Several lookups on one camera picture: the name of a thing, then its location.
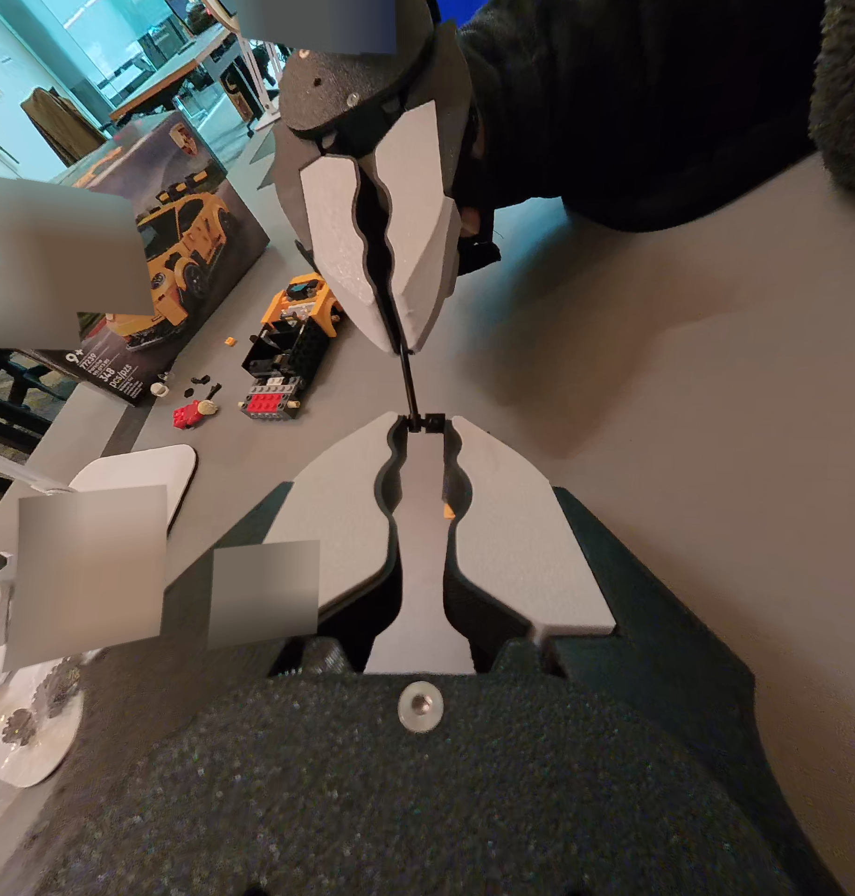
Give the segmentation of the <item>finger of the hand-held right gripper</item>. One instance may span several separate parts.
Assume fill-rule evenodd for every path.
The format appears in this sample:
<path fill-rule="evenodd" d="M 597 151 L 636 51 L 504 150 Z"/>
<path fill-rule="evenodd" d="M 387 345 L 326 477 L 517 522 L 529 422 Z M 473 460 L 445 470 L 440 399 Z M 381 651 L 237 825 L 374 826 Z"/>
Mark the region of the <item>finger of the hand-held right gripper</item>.
<path fill-rule="evenodd" d="M 420 352 L 454 291 L 461 219 L 446 193 L 433 99 L 406 110 L 375 149 L 375 177 L 389 201 L 389 293 L 401 335 Z"/>
<path fill-rule="evenodd" d="M 360 160 L 326 154 L 300 174 L 313 259 L 354 325 L 386 353 L 403 337 L 390 289 L 389 198 Z"/>

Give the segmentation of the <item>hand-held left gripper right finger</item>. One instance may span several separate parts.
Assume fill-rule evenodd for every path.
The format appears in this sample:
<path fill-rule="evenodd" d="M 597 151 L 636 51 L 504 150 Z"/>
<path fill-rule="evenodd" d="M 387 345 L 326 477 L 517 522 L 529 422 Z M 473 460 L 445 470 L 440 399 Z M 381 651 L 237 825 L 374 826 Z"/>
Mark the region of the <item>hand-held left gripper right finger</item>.
<path fill-rule="evenodd" d="M 476 670 L 525 639 L 606 637 L 616 621 L 549 480 L 461 416 L 444 428 L 444 502 L 452 513 L 444 613 Z"/>

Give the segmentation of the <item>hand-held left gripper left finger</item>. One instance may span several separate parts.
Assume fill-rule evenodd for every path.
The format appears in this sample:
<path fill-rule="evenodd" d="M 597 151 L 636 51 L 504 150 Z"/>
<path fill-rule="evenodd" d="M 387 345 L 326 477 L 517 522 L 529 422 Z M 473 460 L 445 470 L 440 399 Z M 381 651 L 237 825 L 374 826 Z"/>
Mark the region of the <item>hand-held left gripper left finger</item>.
<path fill-rule="evenodd" d="M 264 543 L 318 541 L 316 634 L 335 639 L 350 663 L 366 663 L 402 604 L 393 512 L 401 498 L 408 423 L 387 412 L 334 443 L 299 473 Z"/>

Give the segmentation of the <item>thin black lego rod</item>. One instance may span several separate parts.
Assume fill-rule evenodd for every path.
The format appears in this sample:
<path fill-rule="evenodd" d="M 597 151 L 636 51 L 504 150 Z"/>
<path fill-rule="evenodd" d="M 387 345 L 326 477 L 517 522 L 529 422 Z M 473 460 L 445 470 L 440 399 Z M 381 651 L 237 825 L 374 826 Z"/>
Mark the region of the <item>thin black lego rod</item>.
<path fill-rule="evenodd" d="M 410 350 L 402 339 L 399 343 L 399 361 L 409 408 L 408 427 L 412 433 L 418 433 L 423 429 L 423 422 L 417 404 L 417 394 L 410 365 Z"/>

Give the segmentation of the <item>partly built lego car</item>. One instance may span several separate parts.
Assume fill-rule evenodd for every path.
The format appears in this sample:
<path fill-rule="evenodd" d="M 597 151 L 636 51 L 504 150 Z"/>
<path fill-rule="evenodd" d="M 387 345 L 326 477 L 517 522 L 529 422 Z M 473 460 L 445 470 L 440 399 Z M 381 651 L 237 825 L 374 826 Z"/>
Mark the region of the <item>partly built lego car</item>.
<path fill-rule="evenodd" d="M 271 301 L 243 361 L 251 377 L 239 409 L 251 420 L 296 418 L 346 319 L 319 273 L 292 279 Z"/>

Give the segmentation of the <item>lego set box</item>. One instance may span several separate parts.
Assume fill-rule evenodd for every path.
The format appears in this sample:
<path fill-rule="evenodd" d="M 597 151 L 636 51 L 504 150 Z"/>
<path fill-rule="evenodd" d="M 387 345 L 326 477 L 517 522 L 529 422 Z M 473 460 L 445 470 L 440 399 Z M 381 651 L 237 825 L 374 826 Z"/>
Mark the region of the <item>lego set box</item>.
<path fill-rule="evenodd" d="M 76 349 L 27 355 L 138 406 L 262 256 L 269 238 L 179 111 L 131 121 L 53 183 L 128 200 L 153 309 L 81 313 Z"/>

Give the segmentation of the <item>person's right hand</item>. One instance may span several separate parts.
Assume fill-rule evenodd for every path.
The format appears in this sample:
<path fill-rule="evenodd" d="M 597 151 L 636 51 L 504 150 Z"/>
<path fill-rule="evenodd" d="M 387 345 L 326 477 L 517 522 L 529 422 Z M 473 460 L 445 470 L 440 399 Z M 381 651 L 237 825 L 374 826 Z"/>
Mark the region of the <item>person's right hand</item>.
<path fill-rule="evenodd" d="M 467 130 L 467 147 L 459 159 L 459 235 L 463 239 L 475 238 L 481 230 L 481 210 L 485 197 L 486 129 L 479 110 L 470 108 Z"/>

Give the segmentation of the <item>wooden background table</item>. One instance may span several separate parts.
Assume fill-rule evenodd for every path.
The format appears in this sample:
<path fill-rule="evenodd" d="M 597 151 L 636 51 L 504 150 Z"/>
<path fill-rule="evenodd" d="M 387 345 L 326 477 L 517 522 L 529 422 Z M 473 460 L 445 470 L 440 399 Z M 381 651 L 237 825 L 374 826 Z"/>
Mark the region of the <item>wooden background table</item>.
<path fill-rule="evenodd" d="M 188 48 L 147 77 L 126 99 L 120 100 L 108 114 L 111 123 L 121 127 L 132 116 L 147 116 L 162 108 L 174 109 L 175 98 L 192 73 L 201 69 L 216 82 L 239 52 L 236 35 L 222 25 L 213 25 L 195 37 Z"/>

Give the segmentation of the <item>white rounded board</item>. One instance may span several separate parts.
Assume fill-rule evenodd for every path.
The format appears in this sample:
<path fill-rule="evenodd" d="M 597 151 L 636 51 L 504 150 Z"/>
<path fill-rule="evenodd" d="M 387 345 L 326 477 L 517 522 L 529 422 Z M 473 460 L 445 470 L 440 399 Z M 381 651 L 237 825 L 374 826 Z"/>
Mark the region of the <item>white rounded board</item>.
<path fill-rule="evenodd" d="M 197 454 L 192 447 L 172 445 L 135 454 L 100 458 L 77 473 L 68 487 L 82 492 L 163 486 L 166 490 L 167 526 L 170 526 L 195 474 L 196 466 Z M 0 552 L 0 672 L 6 674 L 19 670 L 4 669 L 14 577 L 15 555 Z"/>

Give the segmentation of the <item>brown chair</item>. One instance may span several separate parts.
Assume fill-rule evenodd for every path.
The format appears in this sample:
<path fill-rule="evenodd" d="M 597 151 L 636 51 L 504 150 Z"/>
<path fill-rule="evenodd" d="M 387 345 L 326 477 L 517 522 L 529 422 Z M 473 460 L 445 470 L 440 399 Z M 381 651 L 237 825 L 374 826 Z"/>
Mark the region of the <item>brown chair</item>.
<path fill-rule="evenodd" d="M 70 168 L 108 142 L 69 98 L 54 88 L 35 88 L 21 109 L 63 164 Z"/>

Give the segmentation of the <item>clear plastic parts bag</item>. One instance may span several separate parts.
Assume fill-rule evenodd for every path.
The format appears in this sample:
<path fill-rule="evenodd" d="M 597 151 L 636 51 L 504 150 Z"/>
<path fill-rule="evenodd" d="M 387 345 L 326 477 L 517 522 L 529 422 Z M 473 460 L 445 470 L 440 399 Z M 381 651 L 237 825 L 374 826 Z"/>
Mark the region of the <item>clear plastic parts bag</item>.
<path fill-rule="evenodd" d="M 0 672 L 0 819 L 21 790 L 48 779 L 83 720 L 83 673 L 101 650 Z"/>

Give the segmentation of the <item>white metal frame stand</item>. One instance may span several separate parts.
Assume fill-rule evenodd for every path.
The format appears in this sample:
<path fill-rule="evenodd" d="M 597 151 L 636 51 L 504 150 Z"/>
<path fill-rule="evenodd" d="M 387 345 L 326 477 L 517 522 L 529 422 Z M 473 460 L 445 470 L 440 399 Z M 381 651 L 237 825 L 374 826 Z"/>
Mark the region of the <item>white metal frame stand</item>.
<path fill-rule="evenodd" d="M 237 16 L 230 13 L 226 6 L 220 1 L 202 1 L 202 3 L 220 26 L 236 36 L 243 55 L 243 60 L 253 79 L 258 104 L 263 110 L 255 124 L 252 125 L 252 128 L 255 132 L 268 129 L 280 118 L 278 108 L 278 84 L 282 77 L 283 64 L 278 59 L 276 45 L 269 41 L 260 42 L 260 45 L 265 48 L 268 57 L 268 64 L 266 66 L 267 72 L 270 73 L 271 70 L 274 70 L 276 79 L 276 86 L 270 89 L 268 85 L 265 84 L 264 77 L 260 71 L 260 66 L 254 53 L 254 46 L 251 41 L 246 39 L 241 33 Z"/>

